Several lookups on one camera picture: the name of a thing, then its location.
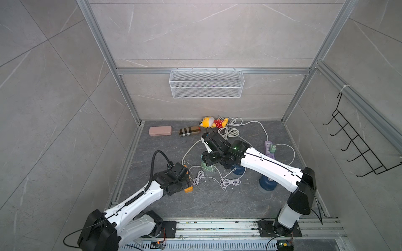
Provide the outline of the orange power strip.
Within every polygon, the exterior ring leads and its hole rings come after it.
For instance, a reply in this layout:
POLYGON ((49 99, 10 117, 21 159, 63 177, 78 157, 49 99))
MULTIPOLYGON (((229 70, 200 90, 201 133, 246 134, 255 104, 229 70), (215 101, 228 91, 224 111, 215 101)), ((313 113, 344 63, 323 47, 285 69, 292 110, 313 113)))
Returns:
POLYGON ((188 168, 187 168, 187 172, 186 172, 186 184, 187 184, 187 187, 184 189, 185 193, 192 192, 193 191, 193 183, 192 183, 192 180, 191 180, 191 178, 189 176, 189 169, 188 168))

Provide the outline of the blue meat grinder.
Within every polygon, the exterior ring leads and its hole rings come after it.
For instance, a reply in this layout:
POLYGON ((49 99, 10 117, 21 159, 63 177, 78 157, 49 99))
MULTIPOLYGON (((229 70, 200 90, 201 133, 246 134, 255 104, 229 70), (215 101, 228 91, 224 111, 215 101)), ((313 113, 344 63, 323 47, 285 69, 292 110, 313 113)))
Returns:
POLYGON ((266 176, 263 176, 263 175, 260 177, 259 183, 258 183, 258 189, 262 193, 268 193, 270 191, 273 191, 273 190, 275 190, 276 187, 277 187, 277 182, 275 182, 274 180, 272 180, 266 176))
POLYGON ((241 176, 241 175, 243 175, 243 174, 245 173, 246 168, 245 168, 245 167, 242 167, 242 166, 239 166, 239 165, 235 165, 235 166, 232 168, 232 170, 233 170, 233 173, 234 173, 235 175, 241 176))

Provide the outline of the green meat grinder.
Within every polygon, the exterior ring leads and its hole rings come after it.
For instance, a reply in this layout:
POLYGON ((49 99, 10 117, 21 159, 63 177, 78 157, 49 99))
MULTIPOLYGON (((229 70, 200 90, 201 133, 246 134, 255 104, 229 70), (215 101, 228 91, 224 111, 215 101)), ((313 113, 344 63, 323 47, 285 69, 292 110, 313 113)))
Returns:
POLYGON ((201 167, 202 167, 202 169, 203 169, 204 171, 213 172, 213 171, 214 171, 214 168, 216 167, 216 165, 214 164, 214 165, 211 165, 211 166, 207 166, 206 163, 201 162, 201 167))

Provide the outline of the green usb charger cube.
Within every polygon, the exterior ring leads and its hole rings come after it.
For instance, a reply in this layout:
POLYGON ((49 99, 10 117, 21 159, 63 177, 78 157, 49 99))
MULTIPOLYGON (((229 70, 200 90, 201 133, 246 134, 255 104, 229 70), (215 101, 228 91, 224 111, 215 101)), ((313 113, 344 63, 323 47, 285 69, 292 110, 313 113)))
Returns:
POLYGON ((275 153, 276 152, 276 145, 271 144, 270 147, 269 147, 269 151, 270 151, 270 153, 275 153))

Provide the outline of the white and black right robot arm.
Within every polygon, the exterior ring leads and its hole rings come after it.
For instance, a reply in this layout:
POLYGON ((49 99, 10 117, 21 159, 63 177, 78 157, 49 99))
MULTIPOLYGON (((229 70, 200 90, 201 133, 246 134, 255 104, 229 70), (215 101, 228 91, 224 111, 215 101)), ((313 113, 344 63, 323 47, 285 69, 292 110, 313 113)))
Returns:
POLYGON ((202 156, 207 166, 216 163, 224 168, 242 166, 274 180, 291 193, 273 223, 278 235, 290 234, 301 215, 311 214, 317 190, 314 170, 285 165, 244 141, 236 140, 231 144, 213 131, 204 133, 201 140, 207 148, 202 156))

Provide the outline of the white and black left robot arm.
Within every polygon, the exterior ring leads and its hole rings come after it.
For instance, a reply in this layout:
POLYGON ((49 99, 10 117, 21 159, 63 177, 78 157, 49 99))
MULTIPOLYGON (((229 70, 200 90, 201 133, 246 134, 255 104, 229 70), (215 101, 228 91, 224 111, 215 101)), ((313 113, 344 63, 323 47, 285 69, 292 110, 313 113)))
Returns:
POLYGON ((184 190, 189 182, 189 170, 181 163, 173 163, 160 150, 151 160, 149 181, 120 204, 91 212, 74 248, 82 251, 118 251, 142 236, 158 236, 163 220, 153 211, 143 212, 164 196, 184 190))

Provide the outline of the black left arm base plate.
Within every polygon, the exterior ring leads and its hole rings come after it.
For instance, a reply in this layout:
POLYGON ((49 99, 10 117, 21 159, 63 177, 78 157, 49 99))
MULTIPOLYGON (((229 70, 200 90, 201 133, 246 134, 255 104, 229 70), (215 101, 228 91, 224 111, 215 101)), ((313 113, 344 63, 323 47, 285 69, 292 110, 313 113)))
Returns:
POLYGON ((149 237, 167 237, 167 238, 175 238, 175 234, 177 231, 177 222, 176 221, 163 221, 156 224, 154 229, 148 235, 141 235, 141 238, 149 237))

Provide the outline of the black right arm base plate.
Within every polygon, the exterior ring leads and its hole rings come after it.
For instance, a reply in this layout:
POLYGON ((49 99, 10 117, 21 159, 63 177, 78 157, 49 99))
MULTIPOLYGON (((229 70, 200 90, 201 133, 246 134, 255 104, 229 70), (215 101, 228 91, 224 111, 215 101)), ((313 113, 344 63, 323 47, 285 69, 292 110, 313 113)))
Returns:
POLYGON ((296 221, 294 226, 290 229, 282 226, 273 220, 259 220, 256 222, 258 225, 258 231, 261 237, 302 237, 302 233, 298 222, 296 221))

